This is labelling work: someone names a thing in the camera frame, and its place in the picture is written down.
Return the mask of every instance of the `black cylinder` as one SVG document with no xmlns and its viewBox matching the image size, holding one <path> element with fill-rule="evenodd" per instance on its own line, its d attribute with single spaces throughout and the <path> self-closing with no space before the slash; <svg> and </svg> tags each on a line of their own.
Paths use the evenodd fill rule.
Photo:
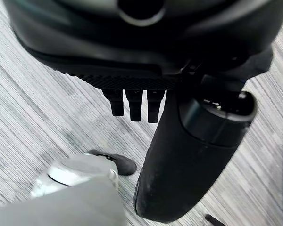
<svg viewBox="0 0 283 226">
<path fill-rule="evenodd" d="M 169 92 L 136 186 L 136 213 L 163 223 L 186 214 L 223 171 L 256 111 L 247 92 L 188 100 Z"/>
</svg>

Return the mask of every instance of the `gray carpet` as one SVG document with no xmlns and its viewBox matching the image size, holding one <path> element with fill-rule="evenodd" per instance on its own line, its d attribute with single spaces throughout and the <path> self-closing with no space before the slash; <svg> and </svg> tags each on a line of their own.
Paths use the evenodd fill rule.
<svg viewBox="0 0 283 226">
<path fill-rule="evenodd" d="M 270 72 L 248 81 L 259 113 L 233 160 L 205 197 L 170 225 L 283 226 L 283 29 Z M 52 161 L 91 148 L 130 156 L 138 172 L 121 178 L 128 225 L 160 225 L 134 214 L 135 184 L 156 125 L 111 116 L 100 90 L 43 66 L 18 44 L 0 1 L 0 207 L 28 198 Z"/>
</svg>

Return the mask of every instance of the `gray pants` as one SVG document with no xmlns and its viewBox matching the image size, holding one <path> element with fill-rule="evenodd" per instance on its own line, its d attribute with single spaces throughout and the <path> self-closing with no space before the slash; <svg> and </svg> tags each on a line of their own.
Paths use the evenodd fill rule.
<svg viewBox="0 0 283 226">
<path fill-rule="evenodd" d="M 95 178 L 0 209 L 0 226 L 125 226 L 121 198 L 108 178 Z"/>
</svg>

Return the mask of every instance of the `striped carpet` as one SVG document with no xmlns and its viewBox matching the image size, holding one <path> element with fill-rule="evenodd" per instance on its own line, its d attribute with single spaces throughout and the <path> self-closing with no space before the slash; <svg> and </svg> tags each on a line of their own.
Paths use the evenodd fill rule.
<svg viewBox="0 0 283 226">
<path fill-rule="evenodd" d="M 173 226 L 283 226 L 283 29 L 271 70 L 248 81 L 259 112 L 218 181 Z M 138 173 L 121 178 L 128 225 L 159 223 L 135 215 L 135 184 L 156 125 L 111 116 L 100 90 L 43 66 L 18 44 L 0 1 L 0 207 L 28 198 L 32 182 L 52 161 L 91 148 L 130 156 Z"/>
</svg>

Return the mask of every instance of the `black shoe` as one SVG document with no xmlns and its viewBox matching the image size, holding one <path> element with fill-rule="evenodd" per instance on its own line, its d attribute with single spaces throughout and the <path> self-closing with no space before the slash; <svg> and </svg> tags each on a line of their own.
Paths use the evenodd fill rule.
<svg viewBox="0 0 283 226">
<path fill-rule="evenodd" d="M 96 156 L 105 156 L 107 159 L 113 161 L 117 166 L 118 174 L 121 176 L 129 176 L 136 172 L 136 164 L 133 160 L 119 154 L 109 154 L 100 152 L 98 150 L 89 150 L 86 153 Z"/>
</svg>

